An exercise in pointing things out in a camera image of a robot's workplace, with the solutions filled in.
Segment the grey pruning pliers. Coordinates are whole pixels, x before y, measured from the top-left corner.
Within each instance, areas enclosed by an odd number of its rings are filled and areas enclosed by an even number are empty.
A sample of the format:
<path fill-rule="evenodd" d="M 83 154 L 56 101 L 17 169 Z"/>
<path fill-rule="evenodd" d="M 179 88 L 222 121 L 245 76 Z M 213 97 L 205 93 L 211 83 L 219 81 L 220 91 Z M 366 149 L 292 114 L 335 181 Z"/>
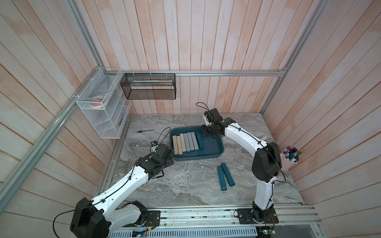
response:
<path fill-rule="evenodd" d="M 197 142 L 196 135 L 194 132 L 191 132 L 191 137 L 192 137 L 194 149 L 199 150 L 198 142 Z"/>
<path fill-rule="evenodd" d="M 184 140 L 185 140 L 186 150 L 187 150 L 187 152 L 190 152 L 191 147 L 190 147 L 188 135 L 186 133 L 184 134 Z"/>
<path fill-rule="evenodd" d="M 189 140 L 189 144 L 190 144 L 190 150 L 194 151 L 195 147 L 194 147 L 194 143 L 193 143 L 191 132 L 188 132 L 187 136 L 188 136 L 188 140 Z"/>

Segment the teal pruning pliers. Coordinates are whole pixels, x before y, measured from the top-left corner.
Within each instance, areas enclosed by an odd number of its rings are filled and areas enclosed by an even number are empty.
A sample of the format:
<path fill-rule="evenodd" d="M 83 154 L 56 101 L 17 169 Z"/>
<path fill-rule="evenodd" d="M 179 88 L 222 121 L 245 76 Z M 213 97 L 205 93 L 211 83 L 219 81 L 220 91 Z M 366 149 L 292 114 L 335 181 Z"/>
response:
<path fill-rule="evenodd" d="M 219 181 L 220 181 L 220 188 L 222 191 L 226 191 L 227 185 L 226 185 L 226 180 L 225 180 L 225 176 L 224 176 L 222 166 L 218 166 L 217 170 L 218 170 L 218 176 L 219 176 Z"/>
<path fill-rule="evenodd" d="M 229 186 L 235 186 L 235 182 L 234 182 L 234 180 L 233 180 L 233 178 L 231 176 L 231 173 L 230 173 L 227 165 L 225 163 L 222 163 L 221 167 L 222 167 L 222 170 L 223 170 L 223 172 L 225 174 L 225 177 L 227 179 L 227 182 L 228 182 Z"/>
<path fill-rule="evenodd" d="M 197 131 L 197 132 L 195 132 L 195 134 L 196 134 L 196 139 L 197 139 L 197 142 L 199 145 L 199 149 L 204 149 L 204 144 L 203 144 L 201 133 L 199 131 Z"/>

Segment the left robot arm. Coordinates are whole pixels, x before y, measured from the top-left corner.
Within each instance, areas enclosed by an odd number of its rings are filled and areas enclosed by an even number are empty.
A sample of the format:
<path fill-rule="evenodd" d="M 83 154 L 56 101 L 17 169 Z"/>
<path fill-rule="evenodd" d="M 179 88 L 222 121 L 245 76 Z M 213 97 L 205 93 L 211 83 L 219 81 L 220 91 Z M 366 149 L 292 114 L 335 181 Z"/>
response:
<path fill-rule="evenodd" d="M 149 180 L 162 177 L 164 169 L 173 163 L 173 149 L 165 144 L 137 159 L 133 168 L 108 190 L 77 203 L 70 225 L 72 233 L 77 238 L 106 238 L 126 225 L 147 226 L 147 208 L 142 203 L 129 202 L 123 208 L 119 205 Z"/>

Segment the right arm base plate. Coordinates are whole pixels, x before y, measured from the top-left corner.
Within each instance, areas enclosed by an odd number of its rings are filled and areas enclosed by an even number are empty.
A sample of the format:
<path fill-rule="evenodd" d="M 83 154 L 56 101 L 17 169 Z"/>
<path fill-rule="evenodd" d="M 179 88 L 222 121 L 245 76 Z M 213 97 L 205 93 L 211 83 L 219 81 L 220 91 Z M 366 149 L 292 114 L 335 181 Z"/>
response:
<path fill-rule="evenodd" d="M 246 208 L 246 209 L 237 209 L 234 213 L 234 216 L 239 219 L 241 225 L 247 224 L 278 224 L 279 219 L 273 208 L 262 211 L 260 209 Z"/>

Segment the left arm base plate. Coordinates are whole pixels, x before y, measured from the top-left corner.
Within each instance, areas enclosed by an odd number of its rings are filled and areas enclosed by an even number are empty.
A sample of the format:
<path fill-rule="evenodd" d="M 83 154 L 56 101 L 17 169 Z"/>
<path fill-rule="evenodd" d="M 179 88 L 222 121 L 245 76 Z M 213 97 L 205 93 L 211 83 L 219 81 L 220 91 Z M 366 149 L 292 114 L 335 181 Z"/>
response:
<path fill-rule="evenodd" d="M 122 218 L 123 227 L 158 227 L 160 225 L 161 211 L 131 211 Z"/>

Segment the beige pruning pliers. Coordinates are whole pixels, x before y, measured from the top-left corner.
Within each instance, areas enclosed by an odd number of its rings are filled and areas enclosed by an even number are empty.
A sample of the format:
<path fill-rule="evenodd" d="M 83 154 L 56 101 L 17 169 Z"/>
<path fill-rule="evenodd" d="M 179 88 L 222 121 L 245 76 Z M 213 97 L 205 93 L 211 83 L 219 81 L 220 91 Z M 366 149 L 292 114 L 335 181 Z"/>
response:
<path fill-rule="evenodd" d="M 178 144 L 177 144 L 177 137 L 175 135 L 172 136 L 172 142 L 173 142 L 174 155 L 178 155 L 179 150 L 178 150 Z"/>
<path fill-rule="evenodd" d="M 186 148 L 185 137 L 183 133 L 180 134 L 180 140 L 182 145 L 182 152 L 185 153 L 187 151 L 187 148 Z"/>
<path fill-rule="evenodd" d="M 177 140 L 178 154 L 179 155 L 183 155 L 183 148 L 182 148 L 182 143 L 181 143 L 180 136 L 176 136 L 176 140 Z"/>

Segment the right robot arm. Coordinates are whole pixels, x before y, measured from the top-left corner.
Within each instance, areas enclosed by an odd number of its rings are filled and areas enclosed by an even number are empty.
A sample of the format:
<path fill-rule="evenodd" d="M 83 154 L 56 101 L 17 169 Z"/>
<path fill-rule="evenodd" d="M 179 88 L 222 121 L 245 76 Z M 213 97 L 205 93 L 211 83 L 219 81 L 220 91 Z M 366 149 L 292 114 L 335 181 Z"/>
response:
<path fill-rule="evenodd" d="M 203 136 L 226 136 L 253 156 L 252 172 L 257 179 L 257 188 L 252 219 L 259 224 L 266 222 L 274 210 L 273 187 L 282 167 L 278 145 L 253 136 L 231 118 L 222 118 L 217 109 L 205 111 L 203 119 Z"/>

